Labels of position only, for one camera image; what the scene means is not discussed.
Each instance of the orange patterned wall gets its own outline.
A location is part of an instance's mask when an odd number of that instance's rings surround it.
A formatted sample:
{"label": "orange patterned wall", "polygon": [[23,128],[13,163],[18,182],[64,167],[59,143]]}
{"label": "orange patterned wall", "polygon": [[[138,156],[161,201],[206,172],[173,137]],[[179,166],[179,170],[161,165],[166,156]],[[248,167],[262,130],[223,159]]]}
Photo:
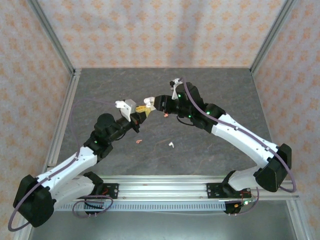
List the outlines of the orange patterned wall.
{"label": "orange patterned wall", "polygon": [[1,1],[0,32],[0,239],[9,240],[19,183],[42,170],[70,75],[26,0]]}
{"label": "orange patterned wall", "polygon": [[272,139],[292,147],[314,239],[320,236],[319,13],[319,0],[298,0],[255,75]]}
{"label": "orange patterned wall", "polygon": [[76,68],[248,68],[285,0],[39,2]]}

